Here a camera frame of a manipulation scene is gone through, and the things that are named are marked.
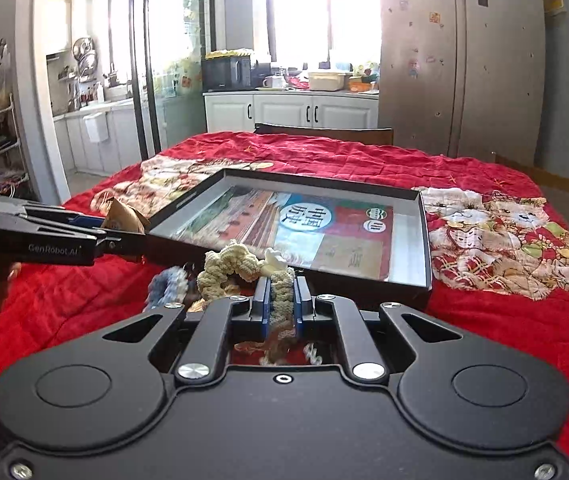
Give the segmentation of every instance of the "book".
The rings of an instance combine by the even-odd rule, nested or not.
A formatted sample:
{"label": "book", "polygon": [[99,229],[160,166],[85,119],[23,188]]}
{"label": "book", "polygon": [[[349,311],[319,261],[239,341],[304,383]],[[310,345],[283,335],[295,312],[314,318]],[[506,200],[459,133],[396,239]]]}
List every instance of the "book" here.
{"label": "book", "polygon": [[218,251],[237,240],[259,258],[271,247],[293,266],[386,281],[392,226],[390,206],[234,186],[172,237]]}

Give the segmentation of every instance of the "chair backrest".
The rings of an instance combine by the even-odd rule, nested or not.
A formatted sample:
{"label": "chair backrest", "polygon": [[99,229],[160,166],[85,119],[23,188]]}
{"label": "chair backrest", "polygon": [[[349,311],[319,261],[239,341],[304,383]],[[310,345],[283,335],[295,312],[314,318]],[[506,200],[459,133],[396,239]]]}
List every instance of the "chair backrest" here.
{"label": "chair backrest", "polygon": [[542,168],[525,166],[524,164],[520,164],[519,162],[515,162],[514,160],[498,155],[496,152],[493,152],[493,156],[495,157],[496,164],[502,164],[507,168],[512,168],[513,170],[517,170],[528,175],[538,186],[546,186],[551,189],[558,189],[569,193],[569,178],[549,173]]}
{"label": "chair backrest", "polygon": [[328,139],[362,142],[370,146],[393,145],[393,129],[374,130],[333,130],[330,128],[299,128],[297,126],[277,126],[276,124],[256,123],[257,134],[287,134],[308,137],[327,137]]}

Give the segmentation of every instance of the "microwave oven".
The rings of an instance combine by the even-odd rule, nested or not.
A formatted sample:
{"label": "microwave oven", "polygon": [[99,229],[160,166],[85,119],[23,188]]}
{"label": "microwave oven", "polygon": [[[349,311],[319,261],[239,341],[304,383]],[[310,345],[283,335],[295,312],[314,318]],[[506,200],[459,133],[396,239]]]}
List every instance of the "microwave oven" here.
{"label": "microwave oven", "polygon": [[202,61],[202,85],[205,92],[252,90],[251,56],[227,56]]}

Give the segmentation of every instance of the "bottle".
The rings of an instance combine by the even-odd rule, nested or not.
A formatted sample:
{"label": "bottle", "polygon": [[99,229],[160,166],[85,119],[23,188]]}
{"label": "bottle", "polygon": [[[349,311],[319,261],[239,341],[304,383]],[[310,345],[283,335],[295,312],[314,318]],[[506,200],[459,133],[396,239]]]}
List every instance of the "bottle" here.
{"label": "bottle", "polygon": [[104,103],[104,87],[102,86],[102,83],[98,83],[96,85],[96,94],[98,96],[98,103]]}

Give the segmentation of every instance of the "red bedspread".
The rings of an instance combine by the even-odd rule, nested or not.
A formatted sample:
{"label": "red bedspread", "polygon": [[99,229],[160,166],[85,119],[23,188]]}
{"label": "red bedspread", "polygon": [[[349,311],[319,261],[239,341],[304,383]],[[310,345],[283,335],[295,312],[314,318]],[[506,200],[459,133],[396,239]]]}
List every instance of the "red bedspread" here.
{"label": "red bedspread", "polygon": [[[541,196],[528,177],[495,164],[315,137],[203,134],[164,154],[270,160],[276,164],[268,171],[406,188],[459,187],[484,194],[500,190],[523,198]],[[139,167],[127,168],[66,205],[90,212],[90,201],[98,190],[139,176]],[[552,220],[562,223],[549,206],[545,209]],[[156,266],[114,256],[105,256],[88,268],[24,266],[0,316],[0,373],[33,352],[138,314],[148,283],[158,271]],[[569,379],[569,292],[554,290],[545,300],[532,301],[516,294],[453,290],[435,280],[428,313],[544,359]],[[569,419],[559,443],[569,454]]]}

